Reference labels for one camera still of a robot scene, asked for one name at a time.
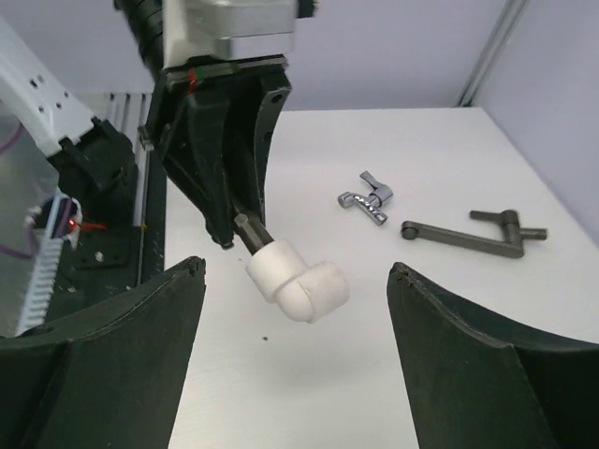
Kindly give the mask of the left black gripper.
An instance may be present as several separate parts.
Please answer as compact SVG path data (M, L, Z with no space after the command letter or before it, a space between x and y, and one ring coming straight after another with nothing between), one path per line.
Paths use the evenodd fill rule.
M286 56L316 1L114 1L153 84L146 130L172 182L197 207L217 245L233 246L234 217L266 223L265 183L275 126L291 84ZM259 83L161 77L193 66L268 67Z

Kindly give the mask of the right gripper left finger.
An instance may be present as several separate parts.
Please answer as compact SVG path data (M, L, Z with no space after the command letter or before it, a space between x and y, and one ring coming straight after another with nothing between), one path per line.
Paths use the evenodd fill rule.
M167 447L205 270L191 256L125 293L2 339L2 446Z

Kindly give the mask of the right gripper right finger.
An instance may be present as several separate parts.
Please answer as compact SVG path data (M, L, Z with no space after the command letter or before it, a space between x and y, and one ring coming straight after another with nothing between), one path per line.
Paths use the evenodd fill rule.
M594 448L598 347L509 319L403 263L387 303L422 448Z

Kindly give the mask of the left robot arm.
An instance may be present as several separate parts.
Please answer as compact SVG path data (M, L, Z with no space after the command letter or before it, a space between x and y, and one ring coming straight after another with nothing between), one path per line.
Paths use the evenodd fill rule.
M286 55L315 1L118 1L154 88L142 147L202 213L212 240L270 241L265 180L291 85ZM63 190L113 204L134 166L126 136L99 119L1 26L1 98L58 170Z

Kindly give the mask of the white elbow fitting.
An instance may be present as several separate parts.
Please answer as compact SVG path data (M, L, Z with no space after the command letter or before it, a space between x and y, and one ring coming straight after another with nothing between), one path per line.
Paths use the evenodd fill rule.
M246 272L266 302L293 322L313 324L350 298L349 282L339 267L329 261L308 265L285 239L255 253Z

